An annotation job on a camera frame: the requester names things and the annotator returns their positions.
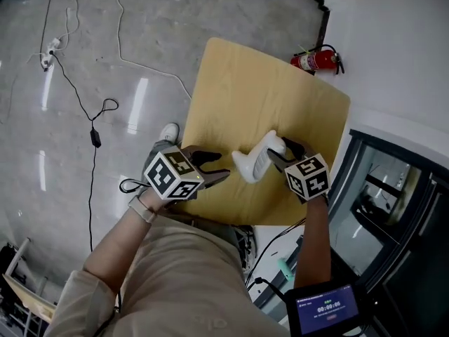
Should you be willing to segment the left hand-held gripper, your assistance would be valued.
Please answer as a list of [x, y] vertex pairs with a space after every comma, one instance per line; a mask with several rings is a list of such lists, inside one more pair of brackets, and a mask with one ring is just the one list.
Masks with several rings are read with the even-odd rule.
[[154, 145], [152, 159], [143, 176], [162, 200], [188, 200], [201, 187], [208, 189], [226, 180], [231, 171], [220, 169], [199, 172], [204, 164], [219, 160], [219, 152], [180, 149], [176, 145]]

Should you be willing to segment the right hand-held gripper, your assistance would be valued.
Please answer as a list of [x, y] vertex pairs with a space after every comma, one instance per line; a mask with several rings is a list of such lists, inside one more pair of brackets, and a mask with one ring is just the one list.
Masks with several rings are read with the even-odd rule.
[[304, 158], [305, 148], [300, 143], [282, 137], [286, 147], [296, 160], [287, 160], [273, 149], [267, 150], [267, 156], [280, 173], [285, 173], [292, 192], [305, 201], [327, 194], [330, 189], [329, 168], [321, 154]]

